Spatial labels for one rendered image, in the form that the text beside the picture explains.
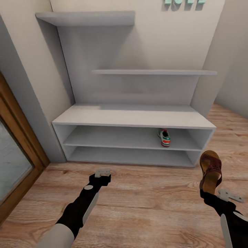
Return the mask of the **sandal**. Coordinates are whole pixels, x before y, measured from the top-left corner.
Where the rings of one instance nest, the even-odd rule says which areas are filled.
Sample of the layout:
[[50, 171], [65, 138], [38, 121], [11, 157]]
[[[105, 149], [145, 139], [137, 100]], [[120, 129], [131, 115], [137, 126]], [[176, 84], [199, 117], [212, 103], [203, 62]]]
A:
[[222, 182], [221, 160], [214, 151], [205, 151], [199, 160], [203, 179], [199, 188], [204, 192], [215, 194], [215, 188]]

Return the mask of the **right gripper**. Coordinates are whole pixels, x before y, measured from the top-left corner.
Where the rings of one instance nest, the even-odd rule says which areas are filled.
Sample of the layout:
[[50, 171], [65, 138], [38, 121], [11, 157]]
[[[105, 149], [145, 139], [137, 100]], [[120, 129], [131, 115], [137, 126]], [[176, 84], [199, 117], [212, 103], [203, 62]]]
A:
[[230, 206], [232, 209], [236, 209], [236, 205], [234, 203], [230, 201], [229, 202], [223, 201], [222, 199], [218, 198], [216, 195], [204, 192], [202, 189], [200, 190], [200, 196], [201, 198], [204, 198], [204, 203], [215, 208], [216, 212], [218, 212], [217, 208], [220, 205], [227, 205]]

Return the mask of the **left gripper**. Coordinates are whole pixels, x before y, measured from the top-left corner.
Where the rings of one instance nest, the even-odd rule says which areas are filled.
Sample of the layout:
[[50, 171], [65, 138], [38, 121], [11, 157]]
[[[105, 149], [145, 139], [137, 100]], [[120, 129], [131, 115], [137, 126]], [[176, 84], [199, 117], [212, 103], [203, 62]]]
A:
[[111, 175], [109, 176], [101, 176], [100, 178], [96, 178], [95, 175], [91, 175], [89, 177], [89, 182], [93, 182], [93, 181], [96, 181], [100, 184], [100, 188], [101, 186], [107, 186], [108, 183], [111, 182]]

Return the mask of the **gym shoe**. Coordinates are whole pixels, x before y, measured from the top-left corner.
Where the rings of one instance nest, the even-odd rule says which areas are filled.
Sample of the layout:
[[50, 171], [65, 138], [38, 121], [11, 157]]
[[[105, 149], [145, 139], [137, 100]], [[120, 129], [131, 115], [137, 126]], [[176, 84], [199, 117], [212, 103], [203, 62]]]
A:
[[162, 128], [158, 128], [157, 129], [157, 135], [161, 138], [162, 142], [162, 146], [170, 146], [170, 136], [168, 134], [168, 131], [167, 130], [163, 130]]

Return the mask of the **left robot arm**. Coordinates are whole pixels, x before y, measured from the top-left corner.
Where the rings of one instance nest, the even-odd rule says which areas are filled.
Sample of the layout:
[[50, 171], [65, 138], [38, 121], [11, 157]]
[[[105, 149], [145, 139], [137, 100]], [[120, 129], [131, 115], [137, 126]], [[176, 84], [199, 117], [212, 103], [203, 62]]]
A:
[[71, 248], [98, 200], [99, 189], [111, 182], [110, 174], [111, 170], [96, 169], [95, 174], [89, 177], [90, 183], [83, 187], [73, 203], [67, 205], [61, 218], [35, 248]]

